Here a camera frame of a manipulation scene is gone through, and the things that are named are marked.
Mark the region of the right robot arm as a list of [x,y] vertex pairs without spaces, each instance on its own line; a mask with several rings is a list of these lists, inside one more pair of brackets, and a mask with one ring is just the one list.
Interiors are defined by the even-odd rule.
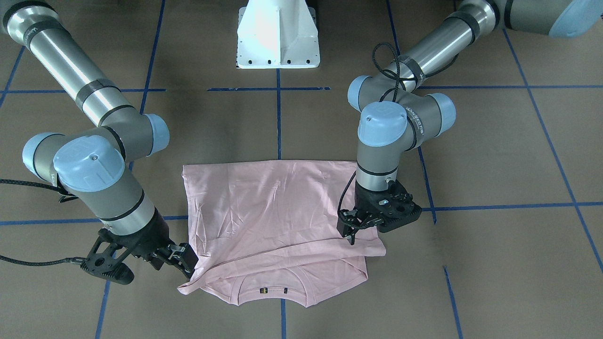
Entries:
[[95,277],[129,284],[123,262],[134,256],[159,270],[170,265],[185,277],[198,258],[175,244],[151,198],[128,168],[131,161],[165,149],[170,133],[157,114],[141,114],[64,28],[43,0],[3,0],[1,32],[32,53],[95,125],[67,136],[41,133],[26,142],[24,165],[66,200],[79,198],[103,223],[84,258],[66,258]]

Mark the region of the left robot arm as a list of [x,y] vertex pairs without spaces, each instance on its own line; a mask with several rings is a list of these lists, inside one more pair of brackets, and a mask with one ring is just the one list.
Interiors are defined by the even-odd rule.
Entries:
[[360,113],[354,207],[338,210],[340,235],[355,244],[360,230],[386,233],[419,219],[422,208],[397,179],[401,154],[448,131],[456,109],[444,94],[421,97],[414,90],[496,28],[571,38],[601,13],[600,0],[464,0],[409,51],[377,65],[377,75],[354,79],[347,93]]

